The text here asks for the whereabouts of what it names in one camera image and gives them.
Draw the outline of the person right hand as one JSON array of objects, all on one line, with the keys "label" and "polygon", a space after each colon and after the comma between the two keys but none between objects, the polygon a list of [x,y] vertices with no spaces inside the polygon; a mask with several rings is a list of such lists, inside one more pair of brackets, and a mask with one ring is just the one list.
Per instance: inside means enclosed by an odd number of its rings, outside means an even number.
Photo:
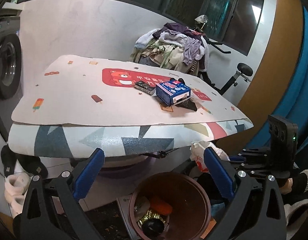
[{"label": "person right hand", "polygon": [[280,193],[281,194],[288,194],[292,191],[292,187],[293,187],[293,179],[289,178],[286,183],[284,184],[284,186],[280,187]]}]

